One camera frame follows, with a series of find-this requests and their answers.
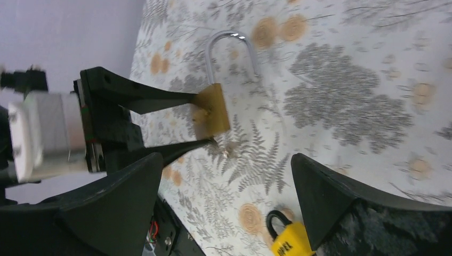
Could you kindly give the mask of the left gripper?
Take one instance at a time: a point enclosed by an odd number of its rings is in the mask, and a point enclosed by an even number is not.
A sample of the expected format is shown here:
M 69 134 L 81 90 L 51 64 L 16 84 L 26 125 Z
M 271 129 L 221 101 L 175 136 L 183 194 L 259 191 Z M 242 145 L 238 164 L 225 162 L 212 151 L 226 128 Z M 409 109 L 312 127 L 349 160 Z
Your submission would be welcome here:
M 213 138 L 143 148 L 141 128 L 130 111 L 147 114 L 194 101 L 194 93 L 172 92 L 147 86 L 103 67 L 80 72 L 74 81 L 82 115 L 86 161 L 90 172 L 113 173 L 142 158 L 159 153 L 163 167 L 186 153 L 214 144 Z

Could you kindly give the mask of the yellow padlock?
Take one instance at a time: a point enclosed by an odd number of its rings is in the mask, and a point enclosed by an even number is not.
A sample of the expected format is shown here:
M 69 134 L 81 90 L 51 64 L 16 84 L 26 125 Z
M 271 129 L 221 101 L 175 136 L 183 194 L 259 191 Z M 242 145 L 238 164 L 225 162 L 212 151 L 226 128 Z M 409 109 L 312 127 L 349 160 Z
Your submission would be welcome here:
M 278 234 L 272 220 L 279 219 L 284 225 L 283 231 Z M 273 244 L 271 251 L 275 256 L 313 256 L 316 252 L 311 248 L 305 226 L 298 221 L 290 221 L 281 211 L 270 211 L 265 220 L 266 228 Z

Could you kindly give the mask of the brass padlock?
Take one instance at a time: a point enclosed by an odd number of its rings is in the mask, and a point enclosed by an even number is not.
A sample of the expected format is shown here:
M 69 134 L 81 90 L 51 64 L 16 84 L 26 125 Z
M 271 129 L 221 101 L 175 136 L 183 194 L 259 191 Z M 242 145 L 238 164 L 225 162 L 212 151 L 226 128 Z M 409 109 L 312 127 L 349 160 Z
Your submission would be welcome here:
M 248 50 L 254 70 L 254 81 L 261 79 L 261 70 L 257 61 L 254 46 L 244 33 L 237 30 L 222 30 L 211 36 L 204 51 L 208 87 L 195 95 L 191 102 L 193 130 L 197 140 L 209 139 L 230 130 L 230 122 L 222 86 L 215 81 L 212 49 L 216 42 L 223 38 L 235 38 L 243 42 Z

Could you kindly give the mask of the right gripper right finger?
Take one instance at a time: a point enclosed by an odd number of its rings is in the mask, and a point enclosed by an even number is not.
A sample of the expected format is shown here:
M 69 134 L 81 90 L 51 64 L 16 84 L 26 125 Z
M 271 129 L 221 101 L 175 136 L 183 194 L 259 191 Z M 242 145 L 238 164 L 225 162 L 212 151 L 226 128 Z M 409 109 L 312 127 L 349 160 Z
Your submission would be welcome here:
M 309 244 L 321 255 L 451 255 L 451 208 L 407 199 L 298 153 L 290 162 Z

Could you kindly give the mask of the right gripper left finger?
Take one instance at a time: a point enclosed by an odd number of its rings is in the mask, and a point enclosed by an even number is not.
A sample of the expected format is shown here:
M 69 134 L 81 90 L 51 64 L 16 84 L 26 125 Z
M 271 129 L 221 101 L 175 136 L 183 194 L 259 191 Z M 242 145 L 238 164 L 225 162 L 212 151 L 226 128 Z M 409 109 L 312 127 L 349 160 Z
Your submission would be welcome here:
M 153 153 L 38 204 L 1 207 L 1 255 L 141 255 L 163 170 Z

